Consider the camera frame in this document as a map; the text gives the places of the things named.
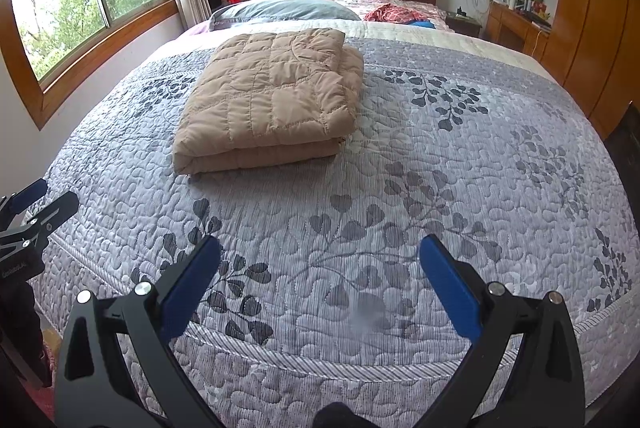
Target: red patterned cloth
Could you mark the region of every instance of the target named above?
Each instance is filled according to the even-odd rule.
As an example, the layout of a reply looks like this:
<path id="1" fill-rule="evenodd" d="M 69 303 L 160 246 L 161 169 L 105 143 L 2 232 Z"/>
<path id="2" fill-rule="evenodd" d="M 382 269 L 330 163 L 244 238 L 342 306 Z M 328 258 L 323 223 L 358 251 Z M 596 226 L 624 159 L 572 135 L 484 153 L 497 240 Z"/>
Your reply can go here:
<path id="1" fill-rule="evenodd" d="M 415 9 L 385 4 L 368 12 L 364 16 L 367 22 L 413 23 L 415 21 L 429 21 L 428 15 Z"/>

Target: gray blanket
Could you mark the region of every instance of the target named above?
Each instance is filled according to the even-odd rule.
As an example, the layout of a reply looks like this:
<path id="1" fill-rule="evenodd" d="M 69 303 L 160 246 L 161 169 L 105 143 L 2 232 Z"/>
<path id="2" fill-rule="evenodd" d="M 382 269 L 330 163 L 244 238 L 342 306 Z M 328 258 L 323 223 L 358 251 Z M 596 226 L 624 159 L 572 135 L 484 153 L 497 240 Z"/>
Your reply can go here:
<path id="1" fill-rule="evenodd" d="M 405 42 L 347 43 L 366 63 L 358 130 L 335 158 L 288 166 L 174 174 L 174 130 L 211 51 L 124 79 L 47 173 L 49 198 L 71 189 L 81 208 L 35 282 L 44 311 L 63 329 L 82 288 L 111 296 L 154 281 L 214 234 L 224 260 L 174 350 L 228 426 L 308 426 L 334 400 L 410 426 L 468 349 L 418 264 L 418 243 L 436 233 L 485 281 L 564 295 L 591 402 L 640 348 L 640 244 L 588 121 L 529 71 Z"/>

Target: bedspread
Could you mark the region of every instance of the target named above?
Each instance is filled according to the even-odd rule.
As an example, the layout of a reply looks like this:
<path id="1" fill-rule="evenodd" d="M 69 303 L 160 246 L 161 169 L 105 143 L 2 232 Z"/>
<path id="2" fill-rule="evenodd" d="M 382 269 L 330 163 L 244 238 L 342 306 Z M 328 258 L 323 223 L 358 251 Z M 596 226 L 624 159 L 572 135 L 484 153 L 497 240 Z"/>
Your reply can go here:
<path id="1" fill-rule="evenodd" d="M 364 56 L 357 130 L 340 154 L 175 175 L 174 131 L 211 47 L 233 33 L 310 26 L 345 31 Z M 436 233 L 485 281 L 564 295 L 587 401 L 598 397 L 640 348 L 640 243 L 604 145 L 533 59 L 396 28 L 235 28 L 179 40 L 134 70 L 46 175 L 49 199 L 73 190 L 81 203 L 34 280 L 53 324 L 63 328 L 80 289 L 126 293 L 214 234 L 223 261 L 172 347 L 224 423 L 309 426 L 340 400 L 380 426 L 412 426 L 469 346 L 420 269 L 418 243 Z M 498 399 L 519 342 L 480 412 Z"/>

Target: wooden desk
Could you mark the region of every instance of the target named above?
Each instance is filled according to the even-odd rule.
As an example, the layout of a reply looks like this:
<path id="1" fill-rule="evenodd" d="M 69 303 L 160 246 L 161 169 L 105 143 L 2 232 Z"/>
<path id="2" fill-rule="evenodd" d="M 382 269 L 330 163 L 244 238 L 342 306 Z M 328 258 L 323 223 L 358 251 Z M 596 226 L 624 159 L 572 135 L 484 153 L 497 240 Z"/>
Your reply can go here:
<path id="1" fill-rule="evenodd" d="M 549 33 L 505 5 L 491 1 L 484 38 L 541 61 Z"/>

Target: window frame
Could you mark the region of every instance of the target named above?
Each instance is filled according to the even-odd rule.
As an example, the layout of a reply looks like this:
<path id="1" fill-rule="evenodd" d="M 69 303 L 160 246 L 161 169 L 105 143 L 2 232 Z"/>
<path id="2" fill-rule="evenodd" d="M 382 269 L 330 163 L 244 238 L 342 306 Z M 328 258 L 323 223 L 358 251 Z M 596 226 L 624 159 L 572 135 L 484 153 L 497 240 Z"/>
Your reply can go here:
<path id="1" fill-rule="evenodd" d="M 151 0 L 113 20 L 106 1 L 108 25 L 74 48 L 38 81 L 15 20 L 12 0 L 0 0 L 0 50 L 18 95 L 39 130 L 91 74 L 142 33 L 178 13 L 175 0 Z"/>

